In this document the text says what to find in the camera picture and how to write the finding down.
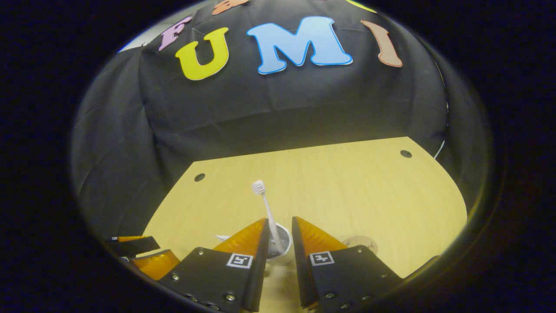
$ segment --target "black cloth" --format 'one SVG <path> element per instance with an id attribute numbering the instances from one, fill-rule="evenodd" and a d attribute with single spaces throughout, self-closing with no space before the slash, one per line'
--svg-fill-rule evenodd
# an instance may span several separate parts
<path id="1" fill-rule="evenodd" d="M 480 149 L 473 150 L 477 160 L 467 158 L 476 143 L 468 137 L 486 129 L 469 133 L 468 125 L 484 121 L 467 122 L 480 102 L 450 65 L 406 28 L 344 0 L 257 0 L 216 16 L 212 8 L 195 12 L 162 51 L 159 36 L 118 53 L 83 100 L 72 135 L 72 171 L 85 217 L 102 237 L 142 234 L 194 161 L 399 136 L 409 136 L 431 155 L 446 139 L 451 156 L 442 152 L 439 160 L 466 204 L 474 203 L 477 173 L 486 165 Z M 259 48 L 247 30 L 275 23 L 295 33 L 307 16 L 334 20 L 353 63 L 315 65 L 310 46 L 302 66 L 278 52 L 287 68 L 259 74 Z M 389 31 L 402 67 L 379 61 L 378 43 L 362 19 Z M 206 79 L 187 79 L 176 51 L 199 41 L 199 63 L 210 62 L 212 48 L 203 37 L 221 27 L 229 28 L 227 64 Z M 446 87 L 435 59 L 444 80 L 450 77 Z M 447 100 L 453 103 L 450 113 Z M 454 111 L 458 118 L 447 127 Z"/>

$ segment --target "white object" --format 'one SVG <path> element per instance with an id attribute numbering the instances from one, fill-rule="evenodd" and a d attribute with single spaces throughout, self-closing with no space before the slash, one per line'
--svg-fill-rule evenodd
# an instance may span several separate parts
<path id="1" fill-rule="evenodd" d="M 278 229 L 278 233 L 280 235 L 280 241 L 286 246 L 286 251 L 284 251 L 281 255 L 272 255 L 273 250 L 276 250 L 276 246 L 274 245 L 274 239 L 271 239 L 272 245 L 269 245 L 269 254 L 267 256 L 267 261 L 273 265 L 286 265 L 294 260 L 294 250 L 291 249 L 293 245 L 294 239 L 291 236 L 290 231 L 287 230 L 286 227 L 276 223 L 276 227 Z M 227 240 L 231 236 L 228 235 L 216 235 L 220 241 Z"/>
<path id="2" fill-rule="evenodd" d="M 276 249 L 278 250 L 278 252 L 280 252 L 281 255 L 283 255 L 286 249 L 284 248 L 284 244 L 282 243 L 282 240 L 280 240 L 280 235 L 278 234 L 278 229 L 276 228 L 276 222 L 274 222 L 274 218 L 272 217 L 272 213 L 270 212 L 269 203 L 266 200 L 265 183 L 263 183 L 262 180 L 257 180 L 256 182 L 253 183 L 252 188 L 255 194 L 262 194 L 262 198 L 265 201 L 266 214 L 268 214 L 269 216 L 270 234 L 272 235 L 272 239 L 274 239 L 274 244 L 276 245 Z"/>

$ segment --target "letter m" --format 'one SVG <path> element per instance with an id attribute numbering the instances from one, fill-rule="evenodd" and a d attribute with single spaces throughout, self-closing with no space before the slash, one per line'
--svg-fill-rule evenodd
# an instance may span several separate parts
<path id="1" fill-rule="evenodd" d="M 317 65 L 347 65 L 353 62 L 344 52 L 332 24 L 334 20 L 323 16 L 308 16 L 301 20 L 296 34 L 292 34 L 274 24 L 262 24 L 247 31 L 255 37 L 261 53 L 261 66 L 258 72 L 270 74 L 286 68 L 286 62 L 278 58 L 276 49 L 280 50 L 297 66 L 303 65 L 309 44 L 315 53 L 311 62 Z"/>

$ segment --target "wooden table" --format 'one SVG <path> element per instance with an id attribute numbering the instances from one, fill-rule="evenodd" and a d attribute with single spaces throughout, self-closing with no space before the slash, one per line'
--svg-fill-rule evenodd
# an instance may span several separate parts
<path id="1" fill-rule="evenodd" d="M 196 182 L 200 173 L 206 176 Z M 195 247 L 214 248 L 216 235 L 234 234 L 266 216 L 261 196 L 251 190 L 258 179 L 277 223 L 291 228 L 292 216 L 299 216 L 341 241 L 371 237 L 377 256 L 402 278 L 440 255 L 467 220 L 448 173 L 403 137 L 194 162 L 144 235 L 179 259 Z M 303 312 L 295 261 L 267 263 L 266 275 L 260 312 Z"/>

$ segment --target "letter u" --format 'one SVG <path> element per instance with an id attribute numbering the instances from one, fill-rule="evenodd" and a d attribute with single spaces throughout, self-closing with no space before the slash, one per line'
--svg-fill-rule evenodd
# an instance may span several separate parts
<path id="1" fill-rule="evenodd" d="M 208 33 L 203 40 L 209 40 L 212 46 L 214 58 L 210 63 L 200 65 L 197 60 L 195 47 L 198 41 L 193 41 L 183 46 L 176 52 L 176 57 L 180 59 L 181 70 L 186 78 L 190 80 L 202 80 L 211 75 L 218 73 L 228 63 L 228 45 L 224 34 L 229 29 L 227 27 L 219 28 Z"/>

